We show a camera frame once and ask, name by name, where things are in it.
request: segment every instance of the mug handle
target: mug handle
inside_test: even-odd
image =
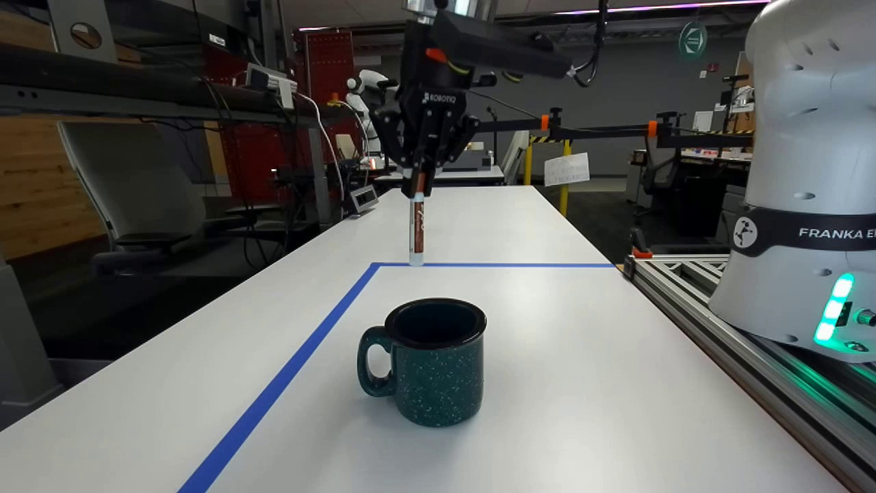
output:
[[[359,355],[355,355],[355,369],[359,369],[359,387],[370,395],[370,397],[385,397],[394,395],[394,373],[389,369],[385,377],[376,377],[370,366],[366,366],[366,350],[371,344],[381,344],[385,352],[390,352],[394,339],[382,330],[382,325],[371,325],[360,334],[359,339]]]

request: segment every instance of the green light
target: green light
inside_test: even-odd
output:
[[[832,285],[828,300],[825,300],[825,306],[821,311],[821,324],[814,329],[814,343],[817,344],[836,350],[832,337],[836,334],[836,317],[842,315],[842,306],[846,306],[851,291],[854,291],[854,274],[846,270]]]
[[[846,270],[834,285],[832,285],[832,295],[834,297],[847,297],[854,287],[854,274]]]
[[[832,324],[817,324],[814,339],[832,339],[834,325]]]
[[[825,300],[824,306],[824,319],[836,319],[842,315],[842,304],[839,300]]]

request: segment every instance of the white table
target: white table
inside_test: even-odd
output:
[[[435,189],[424,267],[398,263],[405,206],[385,193],[4,430],[0,491],[839,491],[533,189]],[[460,426],[355,382],[360,330],[418,295],[490,319]]]

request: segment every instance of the black cable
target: black cable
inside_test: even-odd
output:
[[[597,17],[597,30],[594,30],[594,51],[591,56],[574,70],[574,81],[580,87],[591,87],[594,80],[600,77],[600,56],[605,47],[605,26],[606,26],[606,0],[600,0],[600,17]]]
[[[283,126],[289,128],[286,133],[282,133],[282,145],[283,145],[283,151],[286,151],[286,155],[289,155],[289,162],[292,159],[297,159],[297,140],[296,140],[296,128],[297,128],[297,111],[283,111],[283,110],[278,110],[275,106],[275,115],[283,119]],[[275,191],[275,200],[282,200],[283,202],[283,225],[289,228],[292,221],[296,221],[296,215],[301,215],[303,214],[303,225],[307,225],[307,191],[301,191],[301,184],[296,181],[296,178],[289,178],[286,184],[283,184],[283,196]]]
[[[491,100],[491,103],[497,103],[497,106],[502,106],[502,110],[520,111],[520,115],[526,115],[526,117],[538,117],[538,115],[526,111],[526,110],[520,110],[520,106],[515,106],[515,103],[508,103],[508,100],[501,100],[501,99],[494,99],[494,95],[476,93],[476,91],[468,91],[468,93],[471,93],[471,95],[478,95],[478,99],[486,99],[486,100]]]
[[[204,91],[209,93],[209,99],[212,99],[212,103],[215,103],[215,110],[218,110],[218,122],[231,122],[231,110],[229,110],[227,99],[218,93],[218,87],[212,87],[208,80],[201,80],[201,85],[204,85]],[[227,167],[227,173],[231,173],[231,174],[229,174],[231,181],[242,184],[240,174],[237,174],[240,147],[237,147],[237,136],[234,136],[234,133],[229,133],[229,151],[231,151],[231,163]],[[252,202],[248,202],[245,193],[240,193],[240,206],[245,208],[245,214],[253,215],[253,208],[252,208]],[[264,254],[264,248],[263,248],[263,241],[242,235],[242,261],[245,261],[245,266],[248,266],[248,267],[257,267],[257,266],[252,263],[252,256],[248,256],[248,241],[253,241],[253,247],[257,247],[257,251],[259,251],[259,256],[263,256],[263,266],[268,266],[268,254]]]
[[[275,14],[275,21],[278,21],[278,33],[275,33],[275,24],[271,24],[271,36],[274,36],[274,43],[275,43],[275,61],[282,61],[275,69],[289,69],[286,61],[289,54],[283,51],[286,48],[286,40],[283,40],[283,17],[282,17],[282,0],[274,0],[274,14]]]
[[[201,43],[201,21],[199,21],[197,0],[190,0],[190,14],[193,14],[197,43]]]

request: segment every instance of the chair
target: chair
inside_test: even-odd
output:
[[[259,228],[268,208],[208,219],[162,132],[145,122],[56,122],[64,155],[104,219],[104,274],[245,277],[278,256],[282,225]]]

